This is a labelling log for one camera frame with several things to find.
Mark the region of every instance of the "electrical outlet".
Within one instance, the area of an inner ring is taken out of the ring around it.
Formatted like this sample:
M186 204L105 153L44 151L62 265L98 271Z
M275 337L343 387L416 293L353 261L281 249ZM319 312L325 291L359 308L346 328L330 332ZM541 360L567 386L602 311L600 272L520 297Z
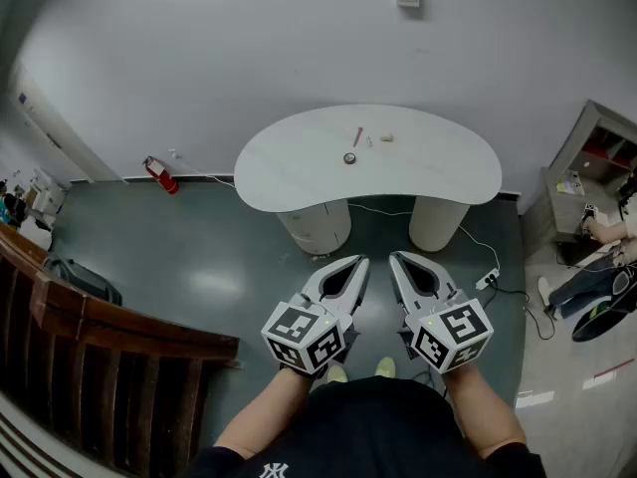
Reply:
M487 286L497 280L499 276L500 271L498 271L497 269L489 271L489 273L483 276L482 279L478 283L476 283L476 289L478 289L479 291L484 291Z

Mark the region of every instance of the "jeans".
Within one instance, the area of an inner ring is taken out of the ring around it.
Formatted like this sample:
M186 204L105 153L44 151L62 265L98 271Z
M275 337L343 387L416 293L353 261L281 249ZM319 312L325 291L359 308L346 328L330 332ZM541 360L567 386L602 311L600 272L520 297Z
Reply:
M565 319L575 315L591 301L612 294L613 275L616 272L613 251L614 249L586 266L586 269L590 271L602 269L605 271L591 273L582 269L548 296L548 301L560 308L561 315Z

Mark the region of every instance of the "white table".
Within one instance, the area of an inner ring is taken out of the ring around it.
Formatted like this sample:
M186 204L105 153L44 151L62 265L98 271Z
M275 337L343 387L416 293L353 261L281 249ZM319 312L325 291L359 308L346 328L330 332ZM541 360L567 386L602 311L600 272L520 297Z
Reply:
M393 141L380 140L390 134ZM349 152L354 164L343 160ZM313 254L330 253L347 239L347 198L386 194L417 196L411 240L423 250L440 250L469 206L491 200L501 183L498 158L477 134L384 105L329 107L280 120L250 140L235 166L241 198L277 213Z

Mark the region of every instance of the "person's arm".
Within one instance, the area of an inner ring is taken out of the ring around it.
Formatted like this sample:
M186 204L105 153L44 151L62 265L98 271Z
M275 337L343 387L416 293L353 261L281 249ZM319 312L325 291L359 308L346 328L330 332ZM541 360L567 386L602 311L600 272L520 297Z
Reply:
M621 241L629 236L626 221L620 221L611 227L607 227L598 221L595 221L595 219L591 216L588 216L584 220L583 226L590 230L595 241L599 241L601 244L610 244L615 241Z
M443 380L460 425L482 458L507 444L527 444L513 410L497 396L472 364L445 373Z
M267 448L305 403L312 380L284 368L228 424L215 446L248 459Z

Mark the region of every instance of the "cylindrical table base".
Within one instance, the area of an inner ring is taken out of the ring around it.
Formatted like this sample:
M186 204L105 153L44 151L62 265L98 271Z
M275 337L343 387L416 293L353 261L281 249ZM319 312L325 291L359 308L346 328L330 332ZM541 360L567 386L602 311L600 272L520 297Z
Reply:
M313 255L337 250L347 240L351 230L347 200L282 212L277 216L299 247Z
M469 205L417 196L409 222L411 241L424 251L442 250L458 230Z

